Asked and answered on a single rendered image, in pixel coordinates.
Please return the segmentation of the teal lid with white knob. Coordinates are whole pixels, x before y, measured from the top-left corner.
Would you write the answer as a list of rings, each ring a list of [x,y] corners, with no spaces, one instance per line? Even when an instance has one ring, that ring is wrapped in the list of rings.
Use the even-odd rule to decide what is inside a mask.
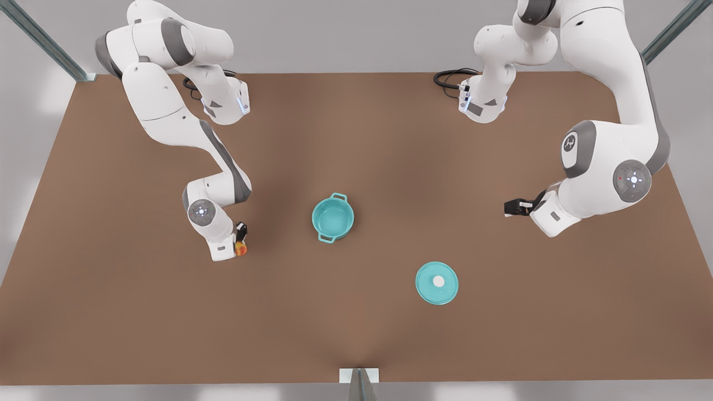
[[[426,262],[415,277],[418,294],[431,305],[445,305],[455,299],[459,281],[456,272],[444,262]]]

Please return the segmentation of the silver frame post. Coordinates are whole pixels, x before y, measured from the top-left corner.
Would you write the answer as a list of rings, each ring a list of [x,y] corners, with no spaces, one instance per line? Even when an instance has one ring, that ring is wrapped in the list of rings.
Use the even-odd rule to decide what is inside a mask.
[[[640,53],[644,63],[650,65],[712,3],[713,0],[690,0]]]
[[[339,383],[349,383],[347,401],[378,401],[373,384],[379,383],[379,368],[340,368]]]
[[[61,66],[74,81],[79,83],[96,81],[97,74],[84,71],[15,0],[0,0],[0,11],[3,11],[23,33]]]

